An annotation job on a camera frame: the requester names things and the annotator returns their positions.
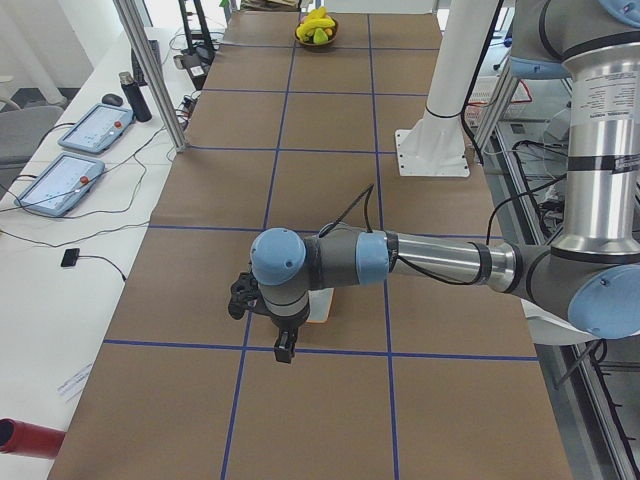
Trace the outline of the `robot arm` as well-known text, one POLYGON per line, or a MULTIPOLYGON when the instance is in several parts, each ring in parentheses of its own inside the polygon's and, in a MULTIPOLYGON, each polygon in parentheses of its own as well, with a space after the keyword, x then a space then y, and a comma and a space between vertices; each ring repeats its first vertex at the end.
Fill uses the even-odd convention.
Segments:
POLYGON ((290 362, 309 295, 368 285, 391 273, 486 285, 525 299, 597 338, 639 331, 639 5, 519 1, 511 61, 522 78, 572 80, 564 223, 548 246, 458 243, 335 221, 303 238, 279 228, 251 247, 249 305, 278 327, 290 362))

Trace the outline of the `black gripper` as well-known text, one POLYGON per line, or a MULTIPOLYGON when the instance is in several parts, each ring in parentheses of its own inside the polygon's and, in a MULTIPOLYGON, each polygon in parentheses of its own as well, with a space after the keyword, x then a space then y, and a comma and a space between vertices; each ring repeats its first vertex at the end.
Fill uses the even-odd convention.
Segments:
POLYGON ((278 328, 278 337, 274 344, 276 361, 291 363, 302 319, 298 317, 273 317, 272 323, 278 328))

